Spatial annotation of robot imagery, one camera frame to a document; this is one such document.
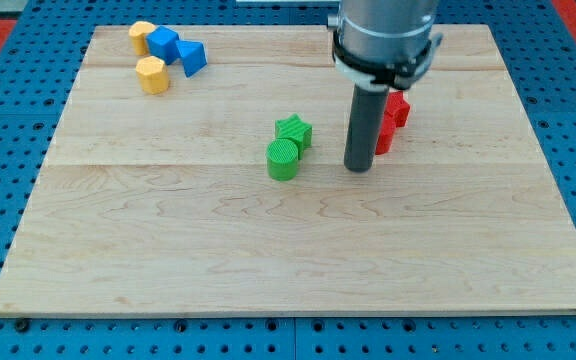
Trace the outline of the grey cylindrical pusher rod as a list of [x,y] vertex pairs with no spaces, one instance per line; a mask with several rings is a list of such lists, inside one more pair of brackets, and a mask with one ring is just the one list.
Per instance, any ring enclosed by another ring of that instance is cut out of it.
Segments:
[[373,164],[389,90],[354,87],[344,152],[344,166],[353,172],[368,171]]

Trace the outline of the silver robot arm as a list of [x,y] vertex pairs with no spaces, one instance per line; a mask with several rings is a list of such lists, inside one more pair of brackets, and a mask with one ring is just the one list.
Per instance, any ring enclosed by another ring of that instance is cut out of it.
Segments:
[[443,35],[432,35],[438,0],[341,0],[328,19],[335,68],[354,84],[344,166],[373,164],[390,91],[406,91],[430,69]]

